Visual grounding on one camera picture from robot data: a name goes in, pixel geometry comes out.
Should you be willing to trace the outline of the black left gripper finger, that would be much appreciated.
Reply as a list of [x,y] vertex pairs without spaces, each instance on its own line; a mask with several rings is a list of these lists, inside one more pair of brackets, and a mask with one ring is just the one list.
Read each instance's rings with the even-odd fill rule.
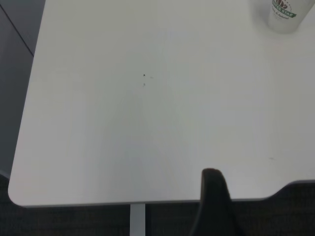
[[198,212],[190,232],[192,236],[244,236],[233,209],[223,174],[204,169]]

